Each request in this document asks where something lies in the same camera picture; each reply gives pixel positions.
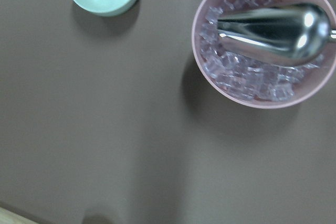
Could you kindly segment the pink ice bowl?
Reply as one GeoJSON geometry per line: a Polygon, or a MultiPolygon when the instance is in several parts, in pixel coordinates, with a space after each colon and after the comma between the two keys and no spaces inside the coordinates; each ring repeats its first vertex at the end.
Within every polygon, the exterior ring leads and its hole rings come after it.
{"type": "Polygon", "coordinates": [[[201,73],[220,94],[252,108],[277,109],[310,98],[327,83],[335,71],[334,43],[311,63],[284,68],[248,59],[215,37],[214,22],[219,14],[290,2],[315,3],[335,23],[335,13],[327,0],[202,0],[193,20],[193,53],[201,73]]]}

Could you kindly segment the steel ice scoop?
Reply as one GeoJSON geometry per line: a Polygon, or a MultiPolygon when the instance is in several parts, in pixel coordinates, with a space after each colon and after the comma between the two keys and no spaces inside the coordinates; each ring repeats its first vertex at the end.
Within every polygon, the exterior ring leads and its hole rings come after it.
{"type": "Polygon", "coordinates": [[[217,20],[224,47],[281,67],[307,64],[335,42],[335,28],[313,3],[278,4],[238,11],[217,20]]]}

